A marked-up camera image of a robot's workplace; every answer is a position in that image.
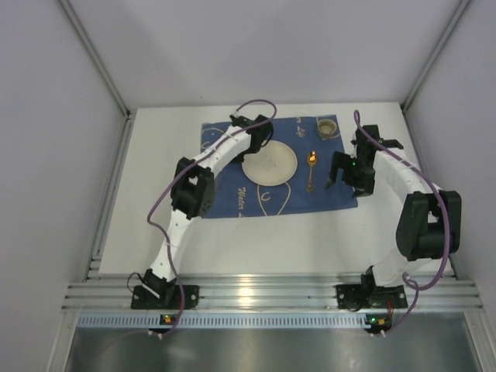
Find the gold metal spoon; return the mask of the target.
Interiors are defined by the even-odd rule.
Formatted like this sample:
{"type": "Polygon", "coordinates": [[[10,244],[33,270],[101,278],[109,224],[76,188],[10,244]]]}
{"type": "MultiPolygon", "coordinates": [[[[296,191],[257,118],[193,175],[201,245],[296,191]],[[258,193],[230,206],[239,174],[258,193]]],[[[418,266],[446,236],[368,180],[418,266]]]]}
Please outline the gold metal spoon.
{"type": "Polygon", "coordinates": [[[313,169],[314,166],[317,164],[317,161],[318,161],[317,153],[314,150],[312,150],[307,156],[309,175],[308,175],[308,183],[306,186],[306,191],[308,193],[311,193],[313,191],[313,169]]]}

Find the cream ceramic plate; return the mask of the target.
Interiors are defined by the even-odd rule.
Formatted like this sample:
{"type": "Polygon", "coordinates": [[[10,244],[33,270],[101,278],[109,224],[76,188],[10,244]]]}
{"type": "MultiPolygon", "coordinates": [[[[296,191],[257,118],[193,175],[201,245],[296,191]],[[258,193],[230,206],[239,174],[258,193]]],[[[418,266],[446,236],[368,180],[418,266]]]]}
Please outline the cream ceramic plate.
{"type": "Polygon", "coordinates": [[[258,153],[247,154],[242,162],[249,180],[265,187],[288,182],[296,173],[298,159],[287,144],[272,140],[258,153]]]}

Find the blue fish placemat cloth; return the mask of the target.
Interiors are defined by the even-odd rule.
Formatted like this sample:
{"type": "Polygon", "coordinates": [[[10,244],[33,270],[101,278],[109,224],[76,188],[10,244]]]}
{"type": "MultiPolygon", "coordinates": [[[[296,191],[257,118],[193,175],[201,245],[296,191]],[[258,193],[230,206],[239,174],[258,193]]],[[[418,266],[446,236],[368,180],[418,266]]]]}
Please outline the blue fish placemat cloth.
{"type": "Polygon", "coordinates": [[[242,163],[230,163],[215,179],[215,201],[206,215],[209,219],[269,217],[355,208],[353,189],[339,182],[326,189],[332,155],[344,150],[336,115],[299,116],[275,119],[271,139],[287,144],[295,152],[298,168],[286,183],[265,187],[243,173],[242,163]],[[332,119],[338,129],[332,139],[323,140],[317,132],[318,119],[332,119]],[[314,150],[318,161],[313,169],[313,191],[308,193],[308,154],[314,150]]]}

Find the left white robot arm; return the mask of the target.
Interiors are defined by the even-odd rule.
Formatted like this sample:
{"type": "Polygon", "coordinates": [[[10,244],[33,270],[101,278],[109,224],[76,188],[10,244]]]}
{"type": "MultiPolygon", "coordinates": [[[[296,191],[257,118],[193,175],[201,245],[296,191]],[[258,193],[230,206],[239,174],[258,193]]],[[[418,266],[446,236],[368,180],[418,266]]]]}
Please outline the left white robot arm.
{"type": "Polygon", "coordinates": [[[178,276],[179,262],[192,226],[203,218],[215,200],[215,179],[229,163],[247,154],[258,153],[270,141],[271,119],[259,115],[254,120],[232,115],[228,129],[199,155],[181,158],[174,179],[151,208],[146,221],[164,236],[162,247],[150,266],[154,277],[172,281],[178,276]],[[159,204],[171,197],[169,226],[152,220],[159,204]]]}

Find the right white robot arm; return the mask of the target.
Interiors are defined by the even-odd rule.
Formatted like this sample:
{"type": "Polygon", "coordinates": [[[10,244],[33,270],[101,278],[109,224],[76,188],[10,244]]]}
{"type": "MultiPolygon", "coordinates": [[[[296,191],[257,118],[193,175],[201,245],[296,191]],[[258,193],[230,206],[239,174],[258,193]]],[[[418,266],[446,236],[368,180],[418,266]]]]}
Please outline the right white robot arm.
{"type": "Polygon", "coordinates": [[[430,181],[404,152],[396,139],[383,139],[376,125],[360,126],[353,153],[332,155],[327,187],[339,182],[353,189],[354,198],[371,196],[375,181],[387,182],[402,203],[395,231],[395,246],[369,267],[367,276],[377,287],[415,286],[410,274],[429,261],[439,260],[438,280],[449,255],[460,246],[461,196],[430,181]]]}

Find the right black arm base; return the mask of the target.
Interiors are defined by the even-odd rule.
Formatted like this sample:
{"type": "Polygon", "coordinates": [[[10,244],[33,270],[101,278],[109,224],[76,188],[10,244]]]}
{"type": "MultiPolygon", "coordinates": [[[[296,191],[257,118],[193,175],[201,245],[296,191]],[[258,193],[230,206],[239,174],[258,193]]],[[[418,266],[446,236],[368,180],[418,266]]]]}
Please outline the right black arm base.
{"type": "Polygon", "coordinates": [[[372,268],[360,275],[360,283],[336,285],[339,309],[358,312],[361,309],[403,309],[408,307],[405,289],[378,286],[372,268]]]}

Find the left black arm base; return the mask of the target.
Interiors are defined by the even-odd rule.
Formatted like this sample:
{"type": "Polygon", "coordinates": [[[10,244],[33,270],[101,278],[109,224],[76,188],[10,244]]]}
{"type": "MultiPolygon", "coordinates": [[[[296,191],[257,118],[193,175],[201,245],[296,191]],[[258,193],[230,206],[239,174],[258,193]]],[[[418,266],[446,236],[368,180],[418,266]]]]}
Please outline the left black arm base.
{"type": "Polygon", "coordinates": [[[138,285],[128,287],[132,292],[130,308],[133,310],[189,310],[198,305],[200,287],[167,281],[157,277],[151,269],[142,276],[136,273],[138,285]]]}

